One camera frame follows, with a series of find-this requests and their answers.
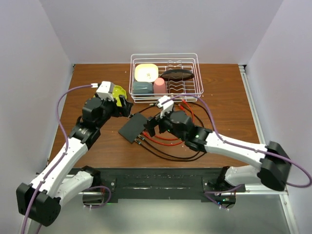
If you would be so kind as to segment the black network switch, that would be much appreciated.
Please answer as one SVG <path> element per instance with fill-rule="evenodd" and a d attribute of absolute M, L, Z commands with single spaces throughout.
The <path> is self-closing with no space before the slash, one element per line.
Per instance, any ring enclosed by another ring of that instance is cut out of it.
<path fill-rule="evenodd" d="M 119 129 L 118 133 L 132 144 L 145 129 L 144 125 L 146 122 L 147 118 L 145 116 L 141 113 L 136 113 Z"/>

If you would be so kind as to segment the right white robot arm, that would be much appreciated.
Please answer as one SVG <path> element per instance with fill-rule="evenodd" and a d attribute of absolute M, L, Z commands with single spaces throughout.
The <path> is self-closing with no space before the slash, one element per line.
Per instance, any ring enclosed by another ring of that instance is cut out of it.
<path fill-rule="evenodd" d="M 155 127 L 158 127 L 160 133 L 169 132 L 191 150 L 244 162 L 245 166 L 222 170 L 216 183 L 224 192 L 244 184 L 262 184 L 275 191 L 282 191 L 286 187 L 290 159 L 276 142 L 271 141 L 269 145 L 254 144 L 222 136 L 211 129 L 195 125 L 183 111 L 149 117 L 144 127 L 151 136 L 155 135 Z"/>

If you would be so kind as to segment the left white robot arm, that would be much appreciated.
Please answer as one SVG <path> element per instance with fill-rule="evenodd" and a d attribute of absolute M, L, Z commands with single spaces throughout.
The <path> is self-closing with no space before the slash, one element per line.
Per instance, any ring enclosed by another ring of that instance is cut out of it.
<path fill-rule="evenodd" d="M 133 104 L 125 96 L 93 97 L 86 100 L 82 115 L 65 137 L 65 144 L 48 166 L 29 184 L 16 190 L 18 211 L 45 227 L 58 217 L 61 208 L 78 193 L 101 187 L 100 172 L 83 167 L 72 179 L 63 182 L 75 163 L 85 155 L 100 136 L 101 127 L 111 117 L 128 117 Z"/>

